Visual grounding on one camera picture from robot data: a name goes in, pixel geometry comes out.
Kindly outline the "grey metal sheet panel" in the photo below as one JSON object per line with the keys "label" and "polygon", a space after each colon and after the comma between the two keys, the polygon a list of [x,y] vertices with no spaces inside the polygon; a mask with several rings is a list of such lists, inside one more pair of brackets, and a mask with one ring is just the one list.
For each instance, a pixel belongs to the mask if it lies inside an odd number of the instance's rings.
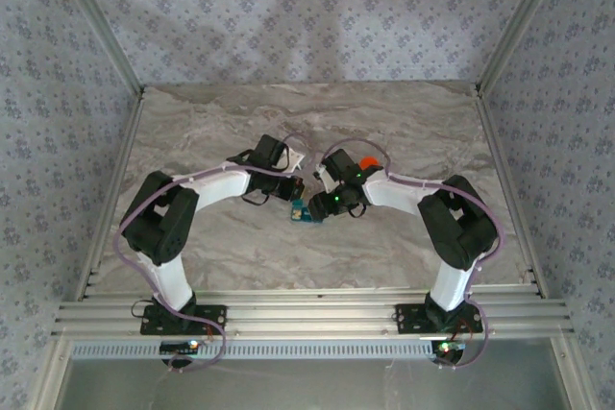
{"label": "grey metal sheet panel", "polygon": [[228,361],[174,374],[158,360],[75,361],[58,410],[571,410],[549,362],[460,371],[421,361]]}

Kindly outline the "aluminium frame leg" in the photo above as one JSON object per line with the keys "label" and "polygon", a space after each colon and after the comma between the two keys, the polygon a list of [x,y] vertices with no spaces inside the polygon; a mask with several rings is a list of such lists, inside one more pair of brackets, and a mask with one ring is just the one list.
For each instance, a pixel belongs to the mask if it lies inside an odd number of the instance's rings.
{"label": "aluminium frame leg", "polygon": [[56,339],[46,346],[27,410],[55,410],[73,351],[71,340]]}
{"label": "aluminium frame leg", "polygon": [[580,359],[572,340],[565,336],[551,339],[553,354],[571,410],[592,410],[591,401],[584,386]]}

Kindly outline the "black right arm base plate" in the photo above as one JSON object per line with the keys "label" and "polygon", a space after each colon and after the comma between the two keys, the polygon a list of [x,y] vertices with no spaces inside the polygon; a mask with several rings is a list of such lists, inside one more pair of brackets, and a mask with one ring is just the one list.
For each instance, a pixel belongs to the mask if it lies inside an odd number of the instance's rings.
{"label": "black right arm base plate", "polygon": [[484,331],[479,310],[465,302],[450,312],[442,311],[437,305],[397,304],[392,319],[400,334],[483,333]]}

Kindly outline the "small circuit board green light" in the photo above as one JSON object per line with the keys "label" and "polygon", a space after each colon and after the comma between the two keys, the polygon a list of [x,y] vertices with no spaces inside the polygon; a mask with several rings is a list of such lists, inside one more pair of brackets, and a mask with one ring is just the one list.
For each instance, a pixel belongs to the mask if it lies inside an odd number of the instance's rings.
{"label": "small circuit board green light", "polygon": [[451,340],[437,340],[432,341],[432,351],[437,356],[445,356],[449,353],[463,352],[466,348],[464,342],[451,341]]}
{"label": "small circuit board green light", "polygon": [[200,343],[197,340],[162,341],[159,354],[192,355],[199,351]]}

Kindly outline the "aluminium corner post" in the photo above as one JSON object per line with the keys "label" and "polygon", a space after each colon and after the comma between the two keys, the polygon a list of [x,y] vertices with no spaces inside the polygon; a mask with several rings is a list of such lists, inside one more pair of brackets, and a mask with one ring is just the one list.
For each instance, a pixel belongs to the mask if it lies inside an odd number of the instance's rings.
{"label": "aluminium corner post", "polygon": [[97,0],[76,0],[76,2],[125,85],[133,94],[139,96],[142,93],[143,85],[133,70]]}
{"label": "aluminium corner post", "polygon": [[520,0],[507,20],[503,34],[476,83],[477,93],[481,98],[492,91],[542,2],[543,0]]}

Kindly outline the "teal pill organizer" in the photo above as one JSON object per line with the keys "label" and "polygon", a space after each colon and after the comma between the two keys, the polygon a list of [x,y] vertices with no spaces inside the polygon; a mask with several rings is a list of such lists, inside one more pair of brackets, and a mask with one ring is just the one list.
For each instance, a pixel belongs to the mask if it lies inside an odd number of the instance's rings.
{"label": "teal pill organizer", "polygon": [[[303,211],[303,216],[301,220],[292,219],[292,211],[297,208],[300,208]],[[317,220],[312,217],[312,215],[309,212],[308,206],[304,203],[302,199],[294,200],[291,202],[290,220],[293,223],[303,223],[303,224],[321,224],[322,223],[321,220]]]}

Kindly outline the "aluminium side rail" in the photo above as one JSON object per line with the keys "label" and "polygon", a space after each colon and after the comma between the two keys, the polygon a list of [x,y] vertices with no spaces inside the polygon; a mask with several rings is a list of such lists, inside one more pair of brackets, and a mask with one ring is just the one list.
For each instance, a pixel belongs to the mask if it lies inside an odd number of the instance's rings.
{"label": "aluminium side rail", "polygon": [[129,120],[127,122],[126,130],[123,133],[118,156],[113,165],[107,194],[105,196],[105,200],[103,201],[102,212],[98,218],[96,228],[94,229],[92,241],[86,254],[86,259],[82,267],[75,293],[72,297],[73,301],[76,302],[81,302],[85,299],[89,278],[92,273],[96,272],[100,264],[100,257],[103,254],[106,240],[111,229],[111,224],[119,197],[120,185],[124,178],[130,153],[135,141],[135,135],[143,108],[143,94],[144,90],[141,89],[135,99],[135,103],[133,104]]}
{"label": "aluminium side rail", "polygon": [[518,198],[515,182],[504,155],[504,145],[498,135],[495,119],[491,114],[490,107],[481,95],[478,95],[477,108],[487,143],[495,161],[508,213],[517,235],[521,253],[528,264],[528,271],[532,273],[532,280],[536,285],[537,294],[543,299],[548,299],[551,296],[550,290],[543,275],[538,254],[530,235],[528,220]]}

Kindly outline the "aluminium frame rail beam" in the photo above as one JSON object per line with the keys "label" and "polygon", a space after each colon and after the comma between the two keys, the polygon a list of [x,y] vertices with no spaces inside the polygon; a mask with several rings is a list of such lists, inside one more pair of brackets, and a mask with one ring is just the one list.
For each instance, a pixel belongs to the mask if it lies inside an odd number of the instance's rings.
{"label": "aluminium frame rail beam", "polygon": [[[142,309],[139,293],[88,292],[61,304],[51,328],[55,337],[133,339]],[[397,336],[394,308],[423,301],[407,288],[230,290],[198,293],[202,304],[228,309],[226,331],[237,340],[388,339]],[[542,297],[536,285],[481,285],[474,300],[493,339],[569,335],[574,328],[563,300]]]}

